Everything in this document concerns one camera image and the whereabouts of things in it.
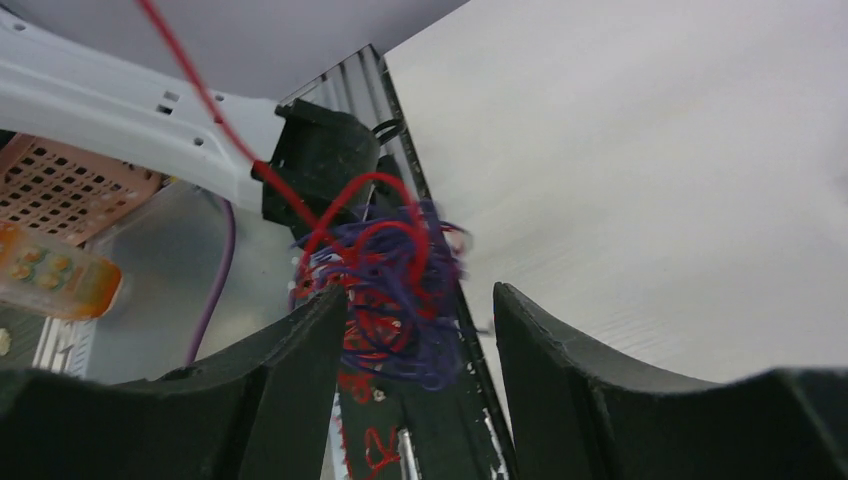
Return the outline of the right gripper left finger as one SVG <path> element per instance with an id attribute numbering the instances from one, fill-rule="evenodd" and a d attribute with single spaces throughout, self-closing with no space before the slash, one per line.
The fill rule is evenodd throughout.
<path id="1" fill-rule="evenodd" d="M 156 380 L 1 374 L 5 479 L 316 479 L 347 300 L 287 317 Z"/>

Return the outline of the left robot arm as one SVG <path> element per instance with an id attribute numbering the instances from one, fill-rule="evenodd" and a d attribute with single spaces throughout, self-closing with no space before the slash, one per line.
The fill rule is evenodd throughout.
<path id="1" fill-rule="evenodd" d="M 299 228 L 294 206 L 254 166 L 270 166 L 321 215 L 380 144 L 354 116 L 294 100 L 210 93 L 1 15 L 1 161 L 114 159 L 202 187 L 265 220 Z"/>

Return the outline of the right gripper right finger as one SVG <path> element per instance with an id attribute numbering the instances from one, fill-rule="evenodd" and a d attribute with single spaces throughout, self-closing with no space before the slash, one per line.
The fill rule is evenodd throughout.
<path id="1" fill-rule="evenodd" d="M 778 368 L 727 384 L 630 357 L 516 287 L 493 290 L 522 479 L 843 479 L 847 372 Z"/>

